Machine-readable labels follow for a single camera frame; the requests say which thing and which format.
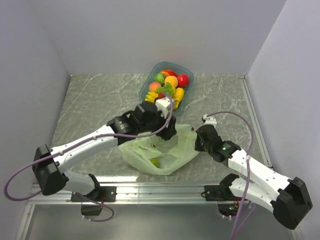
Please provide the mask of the pink orange peach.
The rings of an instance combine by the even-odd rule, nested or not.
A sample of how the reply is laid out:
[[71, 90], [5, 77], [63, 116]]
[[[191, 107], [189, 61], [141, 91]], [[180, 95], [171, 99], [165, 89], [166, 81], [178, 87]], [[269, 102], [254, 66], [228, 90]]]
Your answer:
[[154, 81], [149, 85], [148, 89], [149, 89], [150, 92], [154, 92], [155, 93], [157, 91], [157, 89], [160, 88], [160, 87], [162, 87], [162, 85], [159, 82]]

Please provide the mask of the pale green plastic bag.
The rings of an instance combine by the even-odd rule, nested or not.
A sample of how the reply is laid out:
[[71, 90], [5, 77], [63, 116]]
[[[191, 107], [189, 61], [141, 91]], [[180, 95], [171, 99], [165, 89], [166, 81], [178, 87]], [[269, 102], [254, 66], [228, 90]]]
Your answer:
[[[175, 129], [177, 134], [167, 141], [152, 135], [121, 144], [124, 162], [143, 173], [160, 176], [183, 167], [199, 154], [195, 150], [197, 134], [189, 124], [177, 124]], [[158, 160], [159, 168], [151, 163], [152, 158]]]

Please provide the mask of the green grape bunch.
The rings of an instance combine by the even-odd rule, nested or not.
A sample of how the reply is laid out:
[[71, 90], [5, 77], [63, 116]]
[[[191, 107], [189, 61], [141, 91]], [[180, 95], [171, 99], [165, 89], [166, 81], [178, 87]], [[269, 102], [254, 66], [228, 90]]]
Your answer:
[[168, 95], [173, 96], [176, 92], [176, 88], [173, 87], [169, 82], [167, 82], [163, 86], [158, 87], [155, 92], [157, 94], [167, 93]]

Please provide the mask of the yellow banana bunch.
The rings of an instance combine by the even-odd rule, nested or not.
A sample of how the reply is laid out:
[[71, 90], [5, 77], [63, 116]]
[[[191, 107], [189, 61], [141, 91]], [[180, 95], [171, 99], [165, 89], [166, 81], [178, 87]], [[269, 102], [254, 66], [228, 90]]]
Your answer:
[[[155, 103], [156, 100], [162, 99], [164, 97], [166, 96], [163, 93], [155, 93], [155, 92], [149, 91], [145, 96], [144, 101]], [[171, 98], [173, 99], [173, 102], [174, 102], [173, 109], [177, 110], [181, 100], [175, 94]]]

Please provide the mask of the orange round fruit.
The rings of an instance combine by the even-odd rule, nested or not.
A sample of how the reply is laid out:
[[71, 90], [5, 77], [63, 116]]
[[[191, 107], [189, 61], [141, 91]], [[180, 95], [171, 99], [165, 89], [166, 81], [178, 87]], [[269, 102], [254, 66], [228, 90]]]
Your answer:
[[172, 87], [176, 88], [178, 86], [178, 78], [175, 76], [167, 76], [164, 83], [169, 83]]

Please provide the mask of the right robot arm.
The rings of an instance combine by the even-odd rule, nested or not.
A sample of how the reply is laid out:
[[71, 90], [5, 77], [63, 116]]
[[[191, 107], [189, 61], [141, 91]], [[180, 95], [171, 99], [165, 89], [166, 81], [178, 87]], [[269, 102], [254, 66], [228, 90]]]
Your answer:
[[220, 194], [226, 200], [245, 198], [272, 212], [284, 227], [294, 230], [312, 209], [313, 204], [305, 182], [281, 175], [247, 154], [232, 141], [223, 141], [215, 127], [210, 124], [196, 131], [195, 149], [208, 153], [213, 160], [224, 163], [243, 176], [229, 174], [220, 182]]

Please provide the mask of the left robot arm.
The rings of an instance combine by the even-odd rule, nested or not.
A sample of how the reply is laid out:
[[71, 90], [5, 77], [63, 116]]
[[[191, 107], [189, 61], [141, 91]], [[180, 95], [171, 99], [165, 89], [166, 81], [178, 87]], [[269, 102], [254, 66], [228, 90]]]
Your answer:
[[102, 188], [93, 174], [80, 174], [71, 168], [82, 160], [108, 148], [118, 147], [136, 138], [156, 135], [167, 141], [177, 131], [172, 103], [165, 97], [154, 103], [144, 101], [134, 110], [116, 116], [94, 132], [65, 145], [36, 149], [32, 167], [41, 193], [53, 195], [61, 190], [97, 200]]

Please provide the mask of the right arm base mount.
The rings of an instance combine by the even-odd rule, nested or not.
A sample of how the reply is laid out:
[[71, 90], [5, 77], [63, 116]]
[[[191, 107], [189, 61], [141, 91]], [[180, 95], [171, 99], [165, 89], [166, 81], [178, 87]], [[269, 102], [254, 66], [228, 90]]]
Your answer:
[[240, 195], [240, 197], [234, 196], [229, 187], [234, 180], [239, 178], [237, 174], [230, 173], [219, 185], [205, 185], [204, 191], [201, 193], [201, 197], [204, 198], [206, 202], [218, 202], [218, 212], [223, 218], [228, 217], [234, 219], [238, 213], [242, 195]]

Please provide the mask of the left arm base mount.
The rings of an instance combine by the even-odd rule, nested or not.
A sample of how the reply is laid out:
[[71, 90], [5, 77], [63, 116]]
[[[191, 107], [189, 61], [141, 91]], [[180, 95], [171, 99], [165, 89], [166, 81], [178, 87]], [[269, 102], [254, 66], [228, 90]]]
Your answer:
[[91, 193], [82, 196], [79, 193], [71, 194], [71, 203], [80, 203], [80, 212], [84, 217], [98, 217], [103, 209], [109, 209], [104, 206], [108, 203], [116, 201], [117, 187], [116, 186], [101, 186], [96, 193]]

